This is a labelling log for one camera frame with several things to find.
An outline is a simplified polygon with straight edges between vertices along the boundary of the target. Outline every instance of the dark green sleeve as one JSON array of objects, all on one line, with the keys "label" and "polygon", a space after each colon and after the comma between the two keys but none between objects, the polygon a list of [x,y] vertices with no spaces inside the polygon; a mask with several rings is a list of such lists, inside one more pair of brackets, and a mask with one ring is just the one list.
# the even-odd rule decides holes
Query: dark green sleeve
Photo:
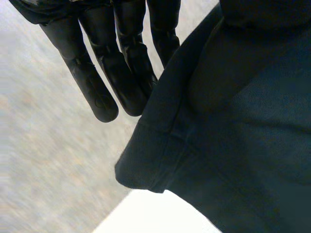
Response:
[{"label": "dark green sleeve", "polygon": [[274,30],[296,27],[311,19],[311,0],[220,0],[227,24]]}]

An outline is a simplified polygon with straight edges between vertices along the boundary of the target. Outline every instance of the glove finger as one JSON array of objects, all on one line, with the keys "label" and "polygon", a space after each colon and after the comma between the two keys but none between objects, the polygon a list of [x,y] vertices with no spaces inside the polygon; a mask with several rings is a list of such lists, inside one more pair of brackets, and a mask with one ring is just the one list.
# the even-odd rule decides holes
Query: glove finger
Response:
[{"label": "glove finger", "polygon": [[40,26],[59,50],[95,117],[102,122],[114,120],[118,106],[92,64],[78,18],[67,17]]},{"label": "glove finger", "polygon": [[180,45],[175,32],[179,20],[180,0],[147,0],[147,3],[155,49],[166,67]]},{"label": "glove finger", "polygon": [[149,98],[157,79],[141,36],[146,2],[115,0],[114,11],[122,53],[144,94]]}]

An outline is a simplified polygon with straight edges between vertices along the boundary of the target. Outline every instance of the gray ground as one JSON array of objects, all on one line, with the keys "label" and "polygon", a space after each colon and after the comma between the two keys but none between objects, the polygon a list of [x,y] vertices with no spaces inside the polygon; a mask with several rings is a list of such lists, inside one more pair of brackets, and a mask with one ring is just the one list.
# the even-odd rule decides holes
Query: gray ground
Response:
[{"label": "gray ground", "polygon": [[[215,2],[182,0],[181,41]],[[159,77],[148,16],[144,41]],[[99,122],[41,29],[6,0],[0,1],[0,77],[4,232],[92,232],[129,192],[115,181],[113,165],[138,118],[119,106],[117,120]]]}]

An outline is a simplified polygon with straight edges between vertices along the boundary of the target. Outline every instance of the white surface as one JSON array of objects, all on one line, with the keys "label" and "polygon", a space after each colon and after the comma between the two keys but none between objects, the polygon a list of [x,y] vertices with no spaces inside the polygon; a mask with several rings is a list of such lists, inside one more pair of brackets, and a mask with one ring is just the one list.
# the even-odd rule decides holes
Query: white surface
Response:
[{"label": "white surface", "polygon": [[190,204],[165,191],[132,191],[93,233],[220,233]]}]

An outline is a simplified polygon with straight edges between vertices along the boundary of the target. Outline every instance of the black glove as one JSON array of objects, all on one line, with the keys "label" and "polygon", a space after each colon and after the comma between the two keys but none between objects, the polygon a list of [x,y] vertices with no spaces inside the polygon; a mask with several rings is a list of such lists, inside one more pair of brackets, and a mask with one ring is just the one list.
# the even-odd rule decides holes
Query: black glove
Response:
[{"label": "black glove", "polygon": [[[79,21],[124,110],[141,115],[157,82],[141,33],[145,0],[10,0],[31,23],[40,24],[59,50],[94,115],[110,122],[118,107],[93,65]],[[165,66],[179,47],[175,34],[180,0],[149,0],[153,41]],[[116,28],[121,45],[116,42]]]}]

